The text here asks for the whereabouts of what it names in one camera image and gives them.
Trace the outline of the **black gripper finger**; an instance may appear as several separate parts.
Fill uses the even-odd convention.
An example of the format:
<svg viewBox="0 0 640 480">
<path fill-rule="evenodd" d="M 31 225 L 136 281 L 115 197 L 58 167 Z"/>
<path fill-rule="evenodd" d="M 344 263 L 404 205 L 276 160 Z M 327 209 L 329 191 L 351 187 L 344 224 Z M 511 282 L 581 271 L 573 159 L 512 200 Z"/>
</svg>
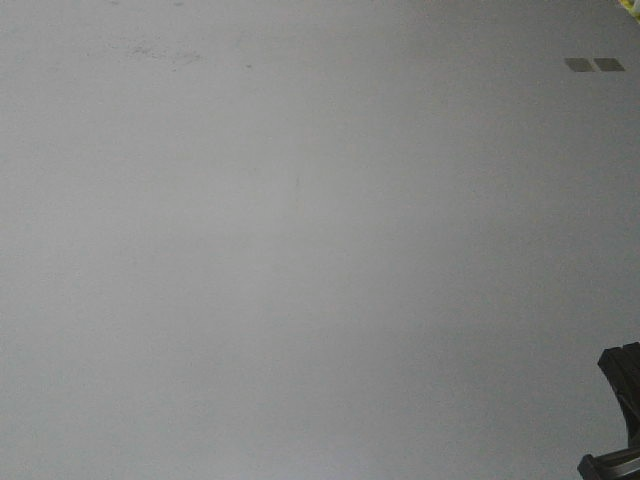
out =
<svg viewBox="0 0 640 480">
<path fill-rule="evenodd" d="M 622 411 L 629 440 L 639 439 L 639 343 L 605 349 L 598 366 Z"/>
<path fill-rule="evenodd" d="M 597 457 L 585 455 L 577 470 L 584 480 L 638 479 L 639 449 L 629 448 Z"/>
</svg>

